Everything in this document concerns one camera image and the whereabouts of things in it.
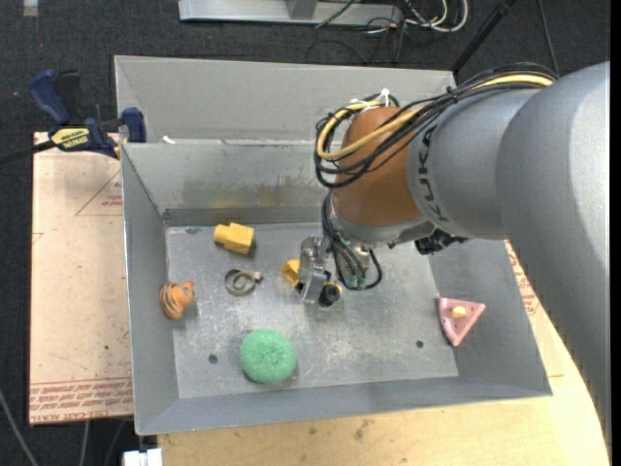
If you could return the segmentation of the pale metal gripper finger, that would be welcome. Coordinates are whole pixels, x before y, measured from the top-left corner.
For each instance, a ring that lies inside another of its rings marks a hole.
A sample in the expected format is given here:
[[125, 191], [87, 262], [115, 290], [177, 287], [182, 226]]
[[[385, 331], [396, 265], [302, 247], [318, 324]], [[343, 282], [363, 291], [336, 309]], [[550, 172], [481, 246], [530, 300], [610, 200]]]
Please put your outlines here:
[[324, 269], [324, 255], [321, 250], [323, 239], [316, 235], [308, 236], [300, 247], [299, 280], [306, 281], [313, 272]]
[[302, 296], [306, 304], [333, 305], [334, 284], [331, 274], [322, 269], [313, 270], [304, 284]]

